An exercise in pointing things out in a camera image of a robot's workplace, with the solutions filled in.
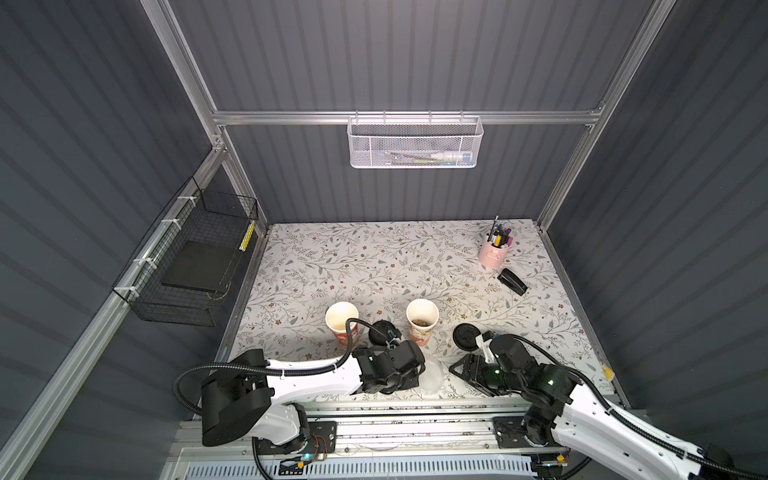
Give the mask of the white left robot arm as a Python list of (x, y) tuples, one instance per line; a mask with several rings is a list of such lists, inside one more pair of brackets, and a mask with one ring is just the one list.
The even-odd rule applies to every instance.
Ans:
[[(238, 367), (276, 368), (275, 376)], [(392, 348), (357, 347), (343, 365), (318, 362), (316, 375), (296, 376), (289, 362), (268, 362), (259, 349), (248, 351), (201, 382), (202, 444), (224, 445), (242, 437), (265, 439), (276, 446), (302, 443), (309, 436), (302, 402), (324, 395), (391, 394), (418, 385), (426, 369), (421, 349), (411, 340)]]

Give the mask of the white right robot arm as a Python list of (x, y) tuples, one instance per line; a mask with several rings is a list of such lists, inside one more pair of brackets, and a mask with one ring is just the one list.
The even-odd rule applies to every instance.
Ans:
[(609, 401), (581, 371), (551, 354), (543, 363), (537, 345), (519, 335), (482, 332), (463, 323), (453, 332), (464, 357), (455, 376), (489, 397), (517, 394), (529, 408), (520, 419), (497, 417), (502, 448), (520, 436), (533, 447), (581, 453), (629, 479), (750, 479), (730, 454), (676, 438)]

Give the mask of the paper milk tea cup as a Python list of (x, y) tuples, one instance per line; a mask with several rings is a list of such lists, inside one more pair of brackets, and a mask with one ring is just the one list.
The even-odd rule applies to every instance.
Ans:
[(411, 339), (420, 347), (428, 344), (434, 327), (440, 320), (437, 305), (427, 299), (415, 299), (406, 308)]
[(358, 325), (350, 324), (350, 332), (346, 325), (350, 318), (358, 317), (358, 309), (350, 302), (340, 301), (331, 305), (325, 313), (325, 322), (336, 340), (344, 347), (355, 345), (359, 337)]

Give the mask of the black cup lid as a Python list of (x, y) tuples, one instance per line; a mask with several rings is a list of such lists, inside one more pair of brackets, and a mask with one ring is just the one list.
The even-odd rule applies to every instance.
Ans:
[(387, 320), (379, 320), (369, 327), (368, 338), (372, 345), (389, 348), (384, 335), (386, 327), (396, 328), (393, 323)]
[(465, 352), (473, 352), (478, 349), (477, 338), (481, 331), (470, 323), (457, 325), (452, 332), (452, 339), (457, 348)]

